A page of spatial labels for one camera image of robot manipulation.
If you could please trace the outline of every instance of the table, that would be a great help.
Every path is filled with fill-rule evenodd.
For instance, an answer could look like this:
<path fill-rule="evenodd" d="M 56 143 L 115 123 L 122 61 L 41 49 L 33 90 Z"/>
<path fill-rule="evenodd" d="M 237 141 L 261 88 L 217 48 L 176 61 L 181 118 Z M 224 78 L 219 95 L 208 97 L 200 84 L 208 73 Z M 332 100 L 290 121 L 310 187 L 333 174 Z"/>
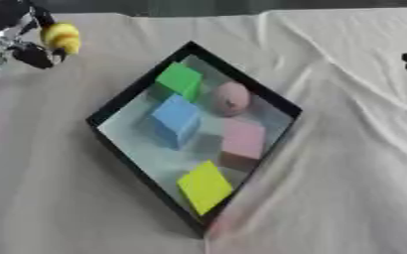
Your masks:
<path fill-rule="evenodd" d="M 58 18 L 81 53 L 0 78 L 0 253 L 407 253 L 407 9 Z M 84 122 L 189 40 L 304 109 L 205 241 Z"/>

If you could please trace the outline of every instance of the green cube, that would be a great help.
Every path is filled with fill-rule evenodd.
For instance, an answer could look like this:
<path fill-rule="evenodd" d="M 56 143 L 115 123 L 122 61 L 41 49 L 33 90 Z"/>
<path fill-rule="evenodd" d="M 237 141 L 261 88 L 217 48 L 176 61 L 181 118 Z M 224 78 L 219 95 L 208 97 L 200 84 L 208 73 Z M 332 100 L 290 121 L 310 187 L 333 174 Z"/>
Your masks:
<path fill-rule="evenodd" d="M 164 100 L 177 93 L 189 102 L 199 96 L 202 75 L 182 63 L 171 63 L 157 78 L 152 94 Z"/>

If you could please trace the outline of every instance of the yellow ball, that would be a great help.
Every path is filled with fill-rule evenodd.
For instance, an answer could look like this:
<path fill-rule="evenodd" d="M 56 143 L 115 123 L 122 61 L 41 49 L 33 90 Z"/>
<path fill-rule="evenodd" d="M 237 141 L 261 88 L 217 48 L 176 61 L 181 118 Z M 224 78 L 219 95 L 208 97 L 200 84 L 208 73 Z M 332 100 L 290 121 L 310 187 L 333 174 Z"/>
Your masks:
<path fill-rule="evenodd" d="M 76 54 L 81 42 L 78 29 L 69 23 L 55 23 L 41 32 L 43 44 L 51 49 L 64 49 L 68 54 Z"/>

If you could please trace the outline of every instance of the pink ball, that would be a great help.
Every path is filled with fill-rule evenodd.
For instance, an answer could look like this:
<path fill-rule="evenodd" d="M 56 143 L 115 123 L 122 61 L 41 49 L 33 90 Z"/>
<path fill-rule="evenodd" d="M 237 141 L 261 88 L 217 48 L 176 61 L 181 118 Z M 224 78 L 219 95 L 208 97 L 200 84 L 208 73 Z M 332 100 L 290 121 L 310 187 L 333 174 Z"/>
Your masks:
<path fill-rule="evenodd" d="M 242 113 L 250 103 L 250 93 L 245 86 L 227 82 L 214 91 L 214 106 L 224 116 Z"/>

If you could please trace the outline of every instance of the cube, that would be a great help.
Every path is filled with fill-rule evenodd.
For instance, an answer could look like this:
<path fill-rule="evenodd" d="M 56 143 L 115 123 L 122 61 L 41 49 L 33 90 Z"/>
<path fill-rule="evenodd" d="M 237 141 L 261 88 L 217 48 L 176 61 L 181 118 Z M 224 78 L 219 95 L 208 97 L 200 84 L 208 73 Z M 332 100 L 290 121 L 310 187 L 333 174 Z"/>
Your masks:
<path fill-rule="evenodd" d="M 265 128 L 259 124 L 225 119 L 220 163 L 228 168 L 252 170 L 261 159 Z"/>
<path fill-rule="evenodd" d="M 198 215 L 209 212 L 233 191 L 212 161 L 206 161 L 182 176 L 178 186 Z"/>
<path fill-rule="evenodd" d="M 171 63 L 157 78 L 151 94 L 164 100 L 177 93 L 189 102 L 199 96 L 202 75 L 183 63 Z"/>
<path fill-rule="evenodd" d="M 201 124 L 199 109 L 173 94 L 153 113 L 156 134 L 172 148 L 181 149 L 197 132 Z"/>

